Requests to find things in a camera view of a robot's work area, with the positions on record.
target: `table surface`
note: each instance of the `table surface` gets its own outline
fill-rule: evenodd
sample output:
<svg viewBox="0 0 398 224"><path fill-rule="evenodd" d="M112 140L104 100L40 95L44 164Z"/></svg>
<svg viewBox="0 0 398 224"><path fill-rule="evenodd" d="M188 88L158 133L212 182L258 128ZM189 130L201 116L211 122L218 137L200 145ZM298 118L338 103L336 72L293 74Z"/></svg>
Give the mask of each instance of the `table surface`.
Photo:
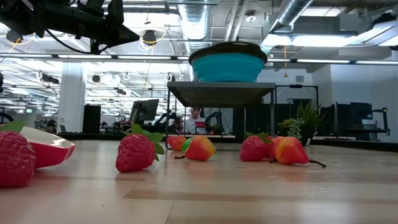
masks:
<svg viewBox="0 0 398 224"><path fill-rule="evenodd" d="M31 185L0 189L2 224L397 223L398 154L311 146L324 162L241 162L219 152L207 162L168 151L147 170L120 174L117 141L75 141L59 166Z"/></svg>
<svg viewBox="0 0 398 224"><path fill-rule="evenodd" d="M275 83L168 82L167 87L184 106L244 108L258 103Z"/></svg>

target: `metal rack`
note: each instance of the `metal rack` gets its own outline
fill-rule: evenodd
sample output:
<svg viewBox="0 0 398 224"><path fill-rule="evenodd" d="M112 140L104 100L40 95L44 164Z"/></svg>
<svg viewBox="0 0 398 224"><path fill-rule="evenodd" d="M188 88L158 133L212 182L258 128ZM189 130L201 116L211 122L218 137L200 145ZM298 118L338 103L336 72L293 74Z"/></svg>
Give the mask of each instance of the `metal rack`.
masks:
<svg viewBox="0 0 398 224"><path fill-rule="evenodd" d="M274 89L275 83L239 83L239 82L168 82L167 111L170 109L170 94L185 107L207 108L244 108L246 129L246 108L257 103L271 93L271 134L275 134L274 125ZM169 126L166 125L166 139Z"/></svg>

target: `white pillar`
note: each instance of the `white pillar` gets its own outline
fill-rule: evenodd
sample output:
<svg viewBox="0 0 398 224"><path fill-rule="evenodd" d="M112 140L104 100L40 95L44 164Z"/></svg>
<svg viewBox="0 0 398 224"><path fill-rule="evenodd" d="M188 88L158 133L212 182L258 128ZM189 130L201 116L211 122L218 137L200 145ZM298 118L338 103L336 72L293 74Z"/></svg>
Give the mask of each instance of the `white pillar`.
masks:
<svg viewBox="0 0 398 224"><path fill-rule="evenodd" d="M67 132L83 130L86 73L82 63L63 63L57 132L64 125Z"/></svg>
<svg viewBox="0 0 398 224"><path fill-rule="evenodd" d="M34 128L36 119L37 119L37 107L27 106L25 110L25 126L29 128Z"/></svg>

